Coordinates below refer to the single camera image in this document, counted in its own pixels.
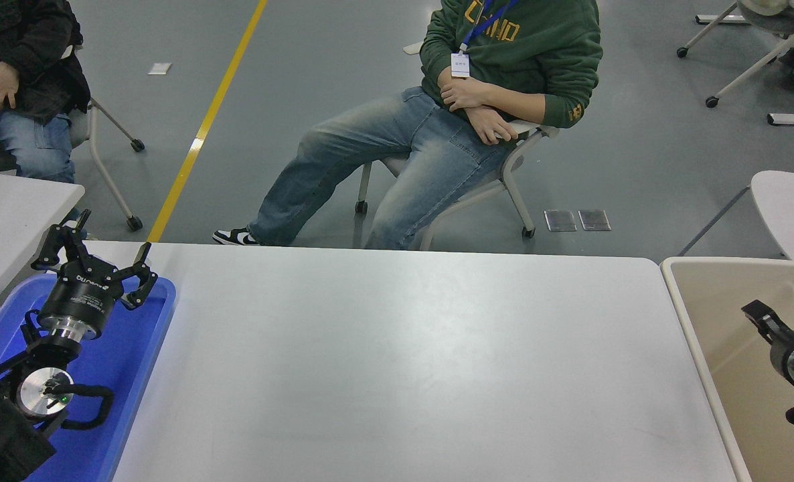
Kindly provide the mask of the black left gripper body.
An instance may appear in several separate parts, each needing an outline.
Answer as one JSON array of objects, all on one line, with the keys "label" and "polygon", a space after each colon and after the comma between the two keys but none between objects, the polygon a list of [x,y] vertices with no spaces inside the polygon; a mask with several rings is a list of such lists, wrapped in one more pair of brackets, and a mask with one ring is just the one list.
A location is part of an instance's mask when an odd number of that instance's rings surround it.
[{"label": "black left gripper body", "polygon": [[123,295],[123,284],[115,278],[116,267],[103,260],[82,266],[70,260],[58,271],[56,284],[38,314],[38,323],[46,331],[58,321],[79,321],[89,333],[105,329],[116,300]]}]

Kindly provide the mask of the person's right hand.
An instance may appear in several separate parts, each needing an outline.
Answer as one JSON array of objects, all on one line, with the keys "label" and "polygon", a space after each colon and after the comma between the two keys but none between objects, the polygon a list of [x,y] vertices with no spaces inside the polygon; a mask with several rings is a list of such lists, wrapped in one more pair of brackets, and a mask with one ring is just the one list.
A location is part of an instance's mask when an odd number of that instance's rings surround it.
[{"label": "person's right hand", "polygon": [[500,141],[515,141],[519,134],[505,121],[497,110],[488,106],[463,109],[471,127],[485,145],[497,145]]}]

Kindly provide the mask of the person's left hand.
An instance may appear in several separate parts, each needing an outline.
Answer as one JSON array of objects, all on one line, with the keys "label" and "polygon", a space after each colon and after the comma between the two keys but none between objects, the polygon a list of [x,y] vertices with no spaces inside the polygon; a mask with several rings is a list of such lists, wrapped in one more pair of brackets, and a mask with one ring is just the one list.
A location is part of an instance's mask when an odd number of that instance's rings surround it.
[{"label": "person's left hand", "polygon": [[17,95],[18,91],[18,71],[4,61],[0,62],[0,112],[17,107],[15,95]]},{"label": "person's left hand", "polygon": [[454,112],[467,107],[491,106],[488,103],[489,85],[474,78],[446,76],[439,82],[444,104]]}]

